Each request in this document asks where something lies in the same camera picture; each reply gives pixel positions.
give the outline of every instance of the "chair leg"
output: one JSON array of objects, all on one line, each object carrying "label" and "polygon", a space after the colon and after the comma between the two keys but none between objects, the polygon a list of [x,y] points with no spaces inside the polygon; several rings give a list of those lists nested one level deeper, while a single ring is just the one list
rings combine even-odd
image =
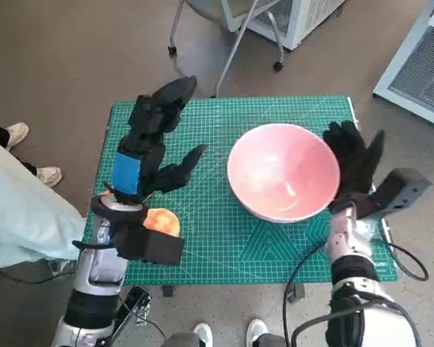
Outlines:
[{"label": "chair leg", "polygon": [[233,60],[233,57],[235,53],[237,52],[239,43],[241,42],[241,39],[243,38],[244,32],[246,31],[247,23],[252,19],[252,13],[254,12],[255,6],[258,4],[259,0],[254,0],[252,3],[252,6],[247,13],[247,17],[244,20],[242,26],[239,29],[239,33],[237,36],[237,39],[234,41],[233,47],[231,48],[231,53],[228,59],[226,60],[224,70],[222,71],[222,75],[220,76],[220,79],[218,80],[217,86],[216,86],[216,94],[214,96],[218,96],[218,92],[220,91],[220,86],[222,85],[222,82],[224,81],[224,78],[226,76],[226,73],[229,70],[231,61]]},{"label": "chair leg", "polygon": [[278,72],[281,71],[281,69],[283,69],[284,48],[283,48],[283,44],[281,43],[280,30],[278,29],[278,25],[276,24],[275,17],[273,16],[272,12],[268,10],[265,11],[265,13],[267,14],[267,17],[270,20],[270,23],[272,24],[273,33],[275,34],[275,38],[276,38],[276,44],[280,52],[280,59],[277,62],[275,62],[275,64],[273,65],[275,71]]},{"label": "chair leg", "polygon": [[179,18],[180,18],[180,14],[182,13],[183,3],[184,3],[184,0],[179,0],[179,8],[176,9],[174,24],[172,25],[171,36],[170,36],[171,45],[168,47],[170,55],[176,54],[176,46],[175,46],[175,42],[174,42],[174,36],[175,36],[176,26],[179,24]]}]

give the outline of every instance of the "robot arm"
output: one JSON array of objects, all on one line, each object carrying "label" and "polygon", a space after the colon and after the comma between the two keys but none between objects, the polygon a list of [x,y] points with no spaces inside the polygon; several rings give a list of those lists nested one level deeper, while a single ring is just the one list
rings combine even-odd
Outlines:
[{"label": "robot arm", "polygon": [[356,207],[351,205],[331,219],[326,244],[333,284],[331,313],[376,299],[382,299],[383,303],[329,320],[325,334],[328,346],[418,346],[419,337],[406,317],[388,306],[393,299],[381,286],[371,260],[376,220],[356,218]]},{"label": "robot arm", "polygon": [[[328,320],[326,341],[330,347],[420,347],[411,317],[384,291],[371,256],[379,220],[408,208],[430,182],[415,170],[395,169],[369,195],[384,133],[379,132],[366,148],[354,124],[346,122],[331,124],[324,139],[341,166],[341,186],[329,207],[331,229],[325,247],[333,284],[331,314],[337,315]],[[425,272],[420,279],[427,278]],[[358,310],[362,305],[368,307]]]},{"label": "robot arm", "polygon": [[140,95],[119,143],[110,194],[94,197],[93,239],[74,241],[80,249],[74,288],[59,320],[52,347],[108,347],[128,260],[178,265],[184,240],[144,227],[146,200],[190,180],[206,146],[198,145],[180,164],[159,168],[163,137],[179,123],[196,88],[194,77],[175,80],[152,95]]}]

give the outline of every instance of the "table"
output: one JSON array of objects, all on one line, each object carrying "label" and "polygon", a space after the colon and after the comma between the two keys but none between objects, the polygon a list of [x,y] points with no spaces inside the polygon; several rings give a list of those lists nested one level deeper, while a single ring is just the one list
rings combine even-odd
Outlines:
[{"label": "table", "polygon": [[[135,102],[119,101],[111,109],[93,194],[106,190],[119,140],[128,133],[127,120]],[[354,120],[347,96],[194,99],[182,112],[177,129],[166,135],[163,165],[179,163],[194,146],[208,150],[190,184],[168,194],[156,194],[150,207],[165,207],[180,219],[185,240],[180,266],[129,262],[125,284],[256,284],[285,283],[295,264],[329,232],[328,211],[298,223],[274,224],[248,213],[232,194],[226,162],[235,141],[247,130],[267,123],[298,124],[321,135],[331,121]],[[85,240],[92,234],[88,216]],[[396,280],[396,269],[384,246],[373,244],[381,280]],[[297,283],[330,281],[324,251],[299,272]]]}]

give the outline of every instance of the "vent grille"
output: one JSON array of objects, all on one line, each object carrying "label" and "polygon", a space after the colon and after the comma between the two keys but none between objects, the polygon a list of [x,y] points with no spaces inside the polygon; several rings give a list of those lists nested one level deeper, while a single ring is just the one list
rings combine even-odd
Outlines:
[{"label": "vent grille", "polygon": [[305,35],[314,30],[344,0],[312,0],[305,20]]},{"label": "vent grille", "polygon": [[[273,13],[273,16],[276,19],[276,24],[278,25],[278,29],[285,36],[288,33],[289,17],[291,16],[292,2],[293,0],[281,0],[275,6],[270,8],[270,12]],[[271,27],[270,20],[267,18],[267,15],[265,13],[259,14],[256,18],[260,20],[262,23]]]},{"label": "vent grille", "polygon": [[421,37],[389,89],[434,107],[434,27]]}]

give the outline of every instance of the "gray floor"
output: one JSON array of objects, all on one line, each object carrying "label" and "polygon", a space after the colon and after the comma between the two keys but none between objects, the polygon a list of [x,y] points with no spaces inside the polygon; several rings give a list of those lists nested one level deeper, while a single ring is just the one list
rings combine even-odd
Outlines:
[{"label": "gray floor", "polygon": [[[434,183],[434,126],[371,92],[409,30],[423,0],[349,1],[287,56],[282,73],[271,64],[276,47],[249,34],[241,44],[222,95],[335,93],[352,97],[367,139],[386,129],[377,181],[395,166],[418,168]],[[26,121],[29,137],[15,153],[64,172],[56,190],[81,213],[88,208],[106,121],[115,100],[153,92],[181,73],[196,74],[197,96],[212,93],[232,35],[185,8],[176,35],[179,57],[166,47],[175,0],[0,1],[0,125]],[[428,266],[429,283],[402,277],[389,293],[411,312],[425,346],[434,346],[434,186],[409,211],[390,218],[395,240]],[[46,275],[43,264],[13,269]],[[0,278],[0,347],[48,346],[70,283],[24,286]],[[243,346],[246,324],[261,317],[281,333],[282,286],[184,286],[174,299],[157,288],[151,319],[172,334],[205,320],[215,346]],[[328,310],[327,285],[307,287],[308,298],[289,308],[290,326]],[[324,346],[324,327],[301,346]],[[151,327],[131,324],[117,346],[157,346]]]}]

